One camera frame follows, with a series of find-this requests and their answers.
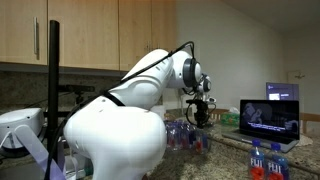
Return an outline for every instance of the cabinet door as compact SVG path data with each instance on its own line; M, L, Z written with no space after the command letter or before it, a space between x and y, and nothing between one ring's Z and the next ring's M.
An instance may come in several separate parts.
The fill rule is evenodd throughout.
M152 47L176 49L176 1L152 0Z
M0 0L0 24L1 62L47 64L46 0Z
M151 0L119 0L120 70L151 50Z
M118 0L48 0L60 23L60 66L119 70Z

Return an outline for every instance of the granite countertop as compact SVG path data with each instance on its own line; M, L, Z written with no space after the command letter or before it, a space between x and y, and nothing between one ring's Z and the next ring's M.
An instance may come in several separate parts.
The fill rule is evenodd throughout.
M216 124L213 130L209 131L209 136L217 142L226 144L228 146L248 151L251 145L248 143L243 143L240 141L225 138L221 135L223 131L230 131L236 128L226 127L226 125ZM284 156L288 159L289 165L310 173L320 175L320 154L318 153L320 149L320 138L312 138L313 143L306 146L295 146ZM263 150L268 153L270 150L263 148Z

